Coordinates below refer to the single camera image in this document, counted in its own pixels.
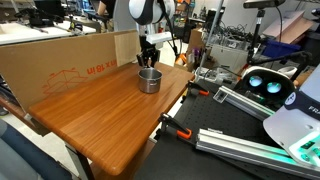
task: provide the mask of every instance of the clamp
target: clamp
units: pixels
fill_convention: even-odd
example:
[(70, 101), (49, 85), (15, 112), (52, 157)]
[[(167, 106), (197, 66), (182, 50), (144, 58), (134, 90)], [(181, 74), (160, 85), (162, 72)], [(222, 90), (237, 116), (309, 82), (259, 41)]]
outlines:
[(193, 89), (193, 88), (199, 90), (199, 94), (201, 94), (201, 95), (204, 95), (204, 96), (208, 96), (209, 95), (209, 91), (208, 90), (206, 90), (205, 88), (203, 88), (199, 84), (194, 83), (193, 81), (189, 80), (186, 86), (188, 88), (188, 95), (191, 92), (191, 89)]
[(179, 121), (171, 117), (170, 115), (166, 113), (161, 113), (159, 119), (159, 122), (162, 122), (161, 125), (161, 131), (165, 132), (167, 129), (167, 125), (171, 126), (174, 129), (177, 129), (177, 135), (178, 137), (181, 137), (183, 139), (190, 139), (192, 135), (192, 131), (188, 128), (185, 128)]

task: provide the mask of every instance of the workbench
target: workbench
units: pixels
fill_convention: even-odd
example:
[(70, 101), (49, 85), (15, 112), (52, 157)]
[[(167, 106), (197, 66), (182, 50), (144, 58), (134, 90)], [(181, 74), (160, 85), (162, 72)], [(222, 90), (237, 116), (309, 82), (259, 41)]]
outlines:
[(213, 100), (218, 85), (199, 80), (202, 87), (210, 89), (209, 96), (186, 97), (175, 119), (193, 130), (190, 141), (177, 138), (176, 131), (168, 127), (137, 171), (135, 179), (304, 179), (266, 167), (206, 153), (195, 149), (199, 128), (215, 129), (223, 134), (276, 147), (266, 134), (262, 121), (237, 107)]
[(139, 90), (141, 67), (129, 63), (49, 97), (31, 106), (29, 113), (67, 143), (82, 162), (75, 163), (81, 178), (94, 178), (84, 157), (108, 174), (118, 175), (146, 143), (160, 114), (170, 110), (194, 78), (190, 72), (161, 63), (155, 68), (163, 74), (157, 93)]

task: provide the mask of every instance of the person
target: person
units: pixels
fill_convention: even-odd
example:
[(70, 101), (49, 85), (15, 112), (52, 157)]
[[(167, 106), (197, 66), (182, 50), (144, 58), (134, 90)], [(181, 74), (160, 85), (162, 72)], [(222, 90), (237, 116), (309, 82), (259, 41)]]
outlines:
[(113, 10), (114, 6), (116, 4), (116, 0), (100, 0), (99, 2), (99, 8), (97, 14), (99, 16), (104, 16), (105, 11), (107, 10), (108, 12), (108, 18), (109, 20), (107, 21), (107, 29), (109, 32), (113, 31)]

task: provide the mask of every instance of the laboratory floor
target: laboratory floor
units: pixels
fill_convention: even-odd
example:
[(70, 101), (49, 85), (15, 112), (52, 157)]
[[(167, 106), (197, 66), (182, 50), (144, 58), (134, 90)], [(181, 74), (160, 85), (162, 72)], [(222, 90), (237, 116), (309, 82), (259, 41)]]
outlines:
[[(180, 49), (179, 40), (176, 40), (175, 44), (179, 50)], [(188, 44), (182, 43), (181, 52), (186, 52), (187, 48), (188, 48)], [(160, 54), (159, 61), (161, 63), (173, 66), (175, 61), (175, 55), (169, 43), (168, 42), (163, 43), (163, 47), (160, 48), (160, 51), (161, 51), (161, 54)], [(180, 106), (181, 106), (180, 100), (178, 100), (168, 114), (171, 116), (174, 116), (178, 111), (178, 109), (180, 108)], [(65, 148), (64, 142), (54, 133), (49, 133), (46, 136), (42, 137), (36, 134), (33, 130), (31, 130), (28, 126), (23, 124), (19, 119), (17, 119), (12, 114), (0, 116), (0, 118), (8, 122), (14, 128), (16, 128), (19, 132), (21, 132), (25, 137), (30, 139), (34, 144), (36, 144), (44, 152), (46, 152), (55, 160), (63, 164), (72, 173), (74, 173), (77, 176), (79, 175)], [(155, 136), (155, 132), (153, 132), (150, 135), (150, 139), (153, 140), (154, 136)]]

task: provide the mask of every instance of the white robot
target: white robot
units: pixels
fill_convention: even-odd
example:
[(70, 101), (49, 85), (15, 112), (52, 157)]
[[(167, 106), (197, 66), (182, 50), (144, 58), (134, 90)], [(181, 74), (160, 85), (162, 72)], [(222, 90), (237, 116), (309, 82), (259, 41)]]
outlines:
[(298, 163), (320, 167), (320, 66), (285, 105), (263, 122), (268, 135)]
[[(155, 33), (154, 24), (165, 18), (172, 32), (170, 18), (175, 12), (174, 0), (130, 0), (129, 12), (137, 22), (140, 37), (141, 54), (137, 55), (139, 65), (149, 67), (148, 61), (151, 59), (150, 67), (154, 67), (160, 56), (155, 43), (173, 39), (170, 32)], [(173, 45), (173, 50), (177, 55), (174, 41)]]

